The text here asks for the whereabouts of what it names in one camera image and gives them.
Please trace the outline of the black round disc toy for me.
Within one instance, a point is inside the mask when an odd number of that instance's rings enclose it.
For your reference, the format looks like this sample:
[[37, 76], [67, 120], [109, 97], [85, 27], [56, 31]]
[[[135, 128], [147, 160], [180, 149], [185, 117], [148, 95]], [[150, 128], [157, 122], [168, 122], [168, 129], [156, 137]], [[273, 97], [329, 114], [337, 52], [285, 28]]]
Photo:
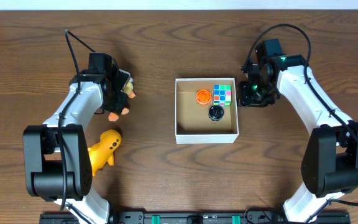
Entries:
[[219, 121], [224, 116], [224, 108], [220, 105], [213, 105], [208, 110], [208, 116], [212, 121]]

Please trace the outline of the orange round disc toy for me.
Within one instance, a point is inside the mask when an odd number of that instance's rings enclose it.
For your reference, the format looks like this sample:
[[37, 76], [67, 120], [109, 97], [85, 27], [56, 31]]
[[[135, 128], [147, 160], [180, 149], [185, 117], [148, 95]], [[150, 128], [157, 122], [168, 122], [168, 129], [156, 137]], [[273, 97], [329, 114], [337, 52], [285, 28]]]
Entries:
[[207, 105], [212, 100], [212, 94], [209, 90], [199, 90], [196, 93], [196, 101], [200, 105]]

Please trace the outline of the yellow plush duck toy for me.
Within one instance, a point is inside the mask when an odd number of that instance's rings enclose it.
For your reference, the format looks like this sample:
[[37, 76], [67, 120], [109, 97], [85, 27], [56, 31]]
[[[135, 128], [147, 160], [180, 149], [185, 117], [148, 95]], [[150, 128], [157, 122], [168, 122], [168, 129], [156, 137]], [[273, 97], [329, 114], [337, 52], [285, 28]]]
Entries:
[[109, 107], [110, 112], [108, 120], [117, 121], [120, 115], [128, 114], [129, 108], [127, 107], [128, 99], [135, 97], [133, 78], [122, 88], [122, 90], [115, 92], [112, 105]]

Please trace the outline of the colourful puzzle cube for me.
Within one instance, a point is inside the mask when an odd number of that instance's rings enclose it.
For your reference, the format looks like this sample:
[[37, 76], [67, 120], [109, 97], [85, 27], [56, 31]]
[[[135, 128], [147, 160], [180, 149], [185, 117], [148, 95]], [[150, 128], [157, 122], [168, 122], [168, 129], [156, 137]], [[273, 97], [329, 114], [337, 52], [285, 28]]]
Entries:
[[229, 107], [232, 102], [232, 91], [230, 85], [214, 85], [213, 105]]

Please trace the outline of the orange rubber dog toy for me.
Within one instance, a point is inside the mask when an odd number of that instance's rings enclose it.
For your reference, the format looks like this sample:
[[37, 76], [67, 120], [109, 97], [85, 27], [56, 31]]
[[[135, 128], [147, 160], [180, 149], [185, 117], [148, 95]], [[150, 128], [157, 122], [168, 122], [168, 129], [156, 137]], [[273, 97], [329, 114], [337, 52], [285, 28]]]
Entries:
[[102, 169], [105, 164], [114, 165], [114, 151], [122, 143], [121, 135], [113, 129], [107, 130], [100, 135], [100, 141], [88, 148], [91, 161], [92, 175]]

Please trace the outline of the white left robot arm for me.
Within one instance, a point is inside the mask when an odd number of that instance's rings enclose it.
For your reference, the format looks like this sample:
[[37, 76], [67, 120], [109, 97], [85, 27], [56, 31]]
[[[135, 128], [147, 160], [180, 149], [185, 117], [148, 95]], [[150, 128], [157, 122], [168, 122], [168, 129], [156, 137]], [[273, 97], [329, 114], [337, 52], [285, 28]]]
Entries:
[[83, 71], [70, 81], [68, 95], [51, 117], [23, 132], [25, 185], [33, 197], [55, 202], [78, 223], [116, 223], [111, 204], [92, 186], [85, 130], [94, 113], [124, 95], [129, 72]]

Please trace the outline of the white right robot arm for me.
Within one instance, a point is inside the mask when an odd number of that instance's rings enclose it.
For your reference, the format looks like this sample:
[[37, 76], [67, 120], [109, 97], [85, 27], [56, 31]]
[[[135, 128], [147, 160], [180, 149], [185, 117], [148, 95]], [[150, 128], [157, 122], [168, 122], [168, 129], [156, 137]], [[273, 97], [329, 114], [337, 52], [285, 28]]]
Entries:
[[358, 207], [358, 122], [320, 87], [308, 59], [263, 53], [241, 70], [248, 79], [239, 105], [265, 107], [284, 96], [310, 135], [301, 163], [303, 182], [283, 203], [276, 222], [313, 223], [332, 203]]

